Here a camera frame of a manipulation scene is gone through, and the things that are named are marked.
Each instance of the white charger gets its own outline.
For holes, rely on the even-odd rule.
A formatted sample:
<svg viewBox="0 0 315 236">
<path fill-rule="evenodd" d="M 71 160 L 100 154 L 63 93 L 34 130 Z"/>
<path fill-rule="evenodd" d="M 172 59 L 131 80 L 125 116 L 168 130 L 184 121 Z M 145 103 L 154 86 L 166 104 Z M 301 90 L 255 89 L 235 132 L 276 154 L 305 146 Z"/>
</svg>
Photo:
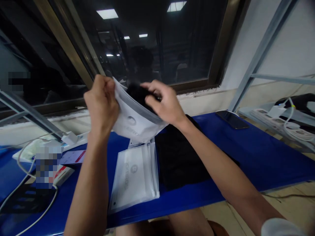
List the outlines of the white charger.
<svg viewBox="0 0 315 236">
<path fill-rule="evenodd" d="M 69 146 L 74 145 L 78 141 L 78 136 L 76 136 L 72 131 L 67 132 L 67 135 L 63 135 L 61 140 L 64 141 Z"/>
<path fill-rule="evenodd" d="M 272 118 L 280 117 L 286 111 L 286 108 L 284 108 L 284 106 L 285 106 L 285 103 L 282 103 L 278 106 L 273 106 L 271 110 L 267 113 L 267 115 Z"/>
</svg>

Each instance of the pixelated area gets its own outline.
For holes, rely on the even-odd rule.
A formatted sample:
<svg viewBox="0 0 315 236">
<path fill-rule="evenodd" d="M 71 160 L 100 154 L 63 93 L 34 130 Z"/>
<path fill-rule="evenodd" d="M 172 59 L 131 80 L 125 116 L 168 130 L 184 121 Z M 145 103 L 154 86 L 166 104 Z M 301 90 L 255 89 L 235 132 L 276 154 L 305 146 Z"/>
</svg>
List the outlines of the pixelated area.
<svg viewBox="0 0 315 236">
<path fill-rule="evenodd" d="M 1 91 L 23 91 L 25 79 L 30 79 L 30 72 L 8 72 L 8 77 L 1 80 Z"/>
<path fill-rule="evenodd" d="M 36 189 L 53 186 L 63 147 L 40 147 L 36 153 Z"/>
</svg>

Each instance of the glass window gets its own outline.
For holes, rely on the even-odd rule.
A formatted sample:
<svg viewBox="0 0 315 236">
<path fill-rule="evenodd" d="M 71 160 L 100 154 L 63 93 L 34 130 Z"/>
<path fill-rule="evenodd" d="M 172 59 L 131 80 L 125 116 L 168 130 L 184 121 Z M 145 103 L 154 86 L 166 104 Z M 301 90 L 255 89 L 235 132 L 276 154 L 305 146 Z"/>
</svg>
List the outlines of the glass window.
<svg viewBox="0 0 315 236">
<path fill-rule="evenodd" d="M 65 2 L 101 69 L 128 85 L 208 79 L 228 0 Z"/>
<path fill-rule="evenodd" d="M 83 98 L 87 91 L 32 0 L 0 0 L 0 61 L 1 90 L 32 106 Z"/>
</svg>

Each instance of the black phone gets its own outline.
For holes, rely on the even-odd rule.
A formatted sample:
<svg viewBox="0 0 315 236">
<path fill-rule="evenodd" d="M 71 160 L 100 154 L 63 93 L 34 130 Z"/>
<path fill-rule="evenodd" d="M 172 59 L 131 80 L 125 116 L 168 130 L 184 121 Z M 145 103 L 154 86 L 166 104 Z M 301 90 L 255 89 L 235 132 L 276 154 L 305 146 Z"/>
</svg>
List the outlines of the black phone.
<svg viewBox="0 0 315 236">
<path fill-rule="evenodd" d="M 228 111 L 217 111 L 216 114 L 225 120 L 234 129 L 249 128 L 249 125 L 242 121 L 239 117 Z"/>
</svg>

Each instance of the black garment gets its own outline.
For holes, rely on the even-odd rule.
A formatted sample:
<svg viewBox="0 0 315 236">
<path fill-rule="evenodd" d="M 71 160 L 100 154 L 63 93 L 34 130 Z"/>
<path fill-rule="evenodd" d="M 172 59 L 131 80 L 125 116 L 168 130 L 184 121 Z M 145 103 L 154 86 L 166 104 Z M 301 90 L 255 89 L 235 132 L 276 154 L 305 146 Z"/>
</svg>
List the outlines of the black garment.
<svg viewBox="0 0 315 236">
<path fill-rule="evenodd" d="M 128 86 L 127 89 L 127 94 L 129 94 L 134 100 L 136 100 L 138 103 L 140 103 L 142 106 L 144 106 L 145 108 L 147 108 L 150 112 L 156 114 L 152 108 L 150 106 L 148 106 L 145 103 L 145 97 L 148 95 L 153 95 L 156 100 L 159 101 L 159 99 L 157 98 L 157 96 L 151 92 L 149 92 L 148 90 L 146 90 L 145 88 L 141 87 L 140 85 L 137 84 L 130 84 Z"/>
<path fill-rule="evenodd" d="M 198 123 L 189 115 L 186 116 L 201 131 Z M 166 133 L 155 137 L 155 144 L 160 164 L 159 181 L 165 185 L 166 190 L 210 179 L 207 169 L 185 136 L 173 125 L 168 125 L 165 129 Z M 231 159 L 239 166 L 238 161 Z"/>
</svg>

